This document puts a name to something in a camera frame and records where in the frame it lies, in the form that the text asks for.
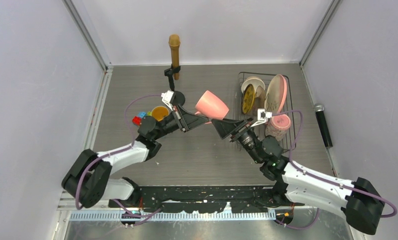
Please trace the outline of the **pink patterned mug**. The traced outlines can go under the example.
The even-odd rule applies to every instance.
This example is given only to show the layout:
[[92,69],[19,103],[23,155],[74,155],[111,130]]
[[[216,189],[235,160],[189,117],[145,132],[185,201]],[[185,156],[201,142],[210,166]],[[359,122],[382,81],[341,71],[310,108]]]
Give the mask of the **pink patterned mug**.
[[291,127],[291,124],[291,119],[286,114],[273,116],[265,129],[265,135],[272,136],[280,142]]

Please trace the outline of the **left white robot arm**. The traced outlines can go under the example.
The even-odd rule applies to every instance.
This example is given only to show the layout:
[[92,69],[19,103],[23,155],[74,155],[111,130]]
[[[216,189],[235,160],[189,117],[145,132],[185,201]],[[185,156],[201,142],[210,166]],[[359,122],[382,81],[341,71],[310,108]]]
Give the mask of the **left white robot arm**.
[[158,139],[177,130],[187,132],[209,121],[209,118],[186,111],[176,105],[173,112],[158,121],[146,116],[138,136],[125,146],[103,152],[83,150],[61,182],[76,200],[76,208],[90,208],[100,200],[122,200],[128,207],[140,201],[137,185],[130,179],[110,179],[115,172],[155,157],[161,148]]

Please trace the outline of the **blue butterfly mug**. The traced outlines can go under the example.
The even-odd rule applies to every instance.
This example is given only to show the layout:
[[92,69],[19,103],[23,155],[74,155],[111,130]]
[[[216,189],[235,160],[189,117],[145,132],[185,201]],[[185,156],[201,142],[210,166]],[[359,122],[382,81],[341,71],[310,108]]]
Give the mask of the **blue butterfly mug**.
[[154,117],[157,121],[163,120],[166,116],[170,114],[170,111],[165,106],[156,106],[151,111],[151,116]]

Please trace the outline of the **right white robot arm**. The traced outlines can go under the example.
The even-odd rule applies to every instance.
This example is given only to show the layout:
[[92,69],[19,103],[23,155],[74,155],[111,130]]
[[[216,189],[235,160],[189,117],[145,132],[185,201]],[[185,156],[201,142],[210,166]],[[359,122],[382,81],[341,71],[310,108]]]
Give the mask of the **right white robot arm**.
[[222,139],[238,142],[260,171],[275,181],[272,199],[278,205],[298,203],[313,206],[342,217],[356,230],[374,235],[385,203],[372,183],[362,177],[347,180],[307,168],[283,156],[283,148],[273,136],[260,140],[244,120],[213,119]]

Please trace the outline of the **plain pink mug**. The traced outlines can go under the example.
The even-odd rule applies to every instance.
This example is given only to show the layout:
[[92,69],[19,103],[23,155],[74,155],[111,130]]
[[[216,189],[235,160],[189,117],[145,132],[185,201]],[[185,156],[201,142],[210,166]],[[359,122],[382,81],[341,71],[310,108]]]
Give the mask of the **plain pink mug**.
[[222,120],[229,112],[228,106],[209,90],[203,93],[195,108],[195,115],[202,114],[210,119],[206,124],[211,124],[212,119]]

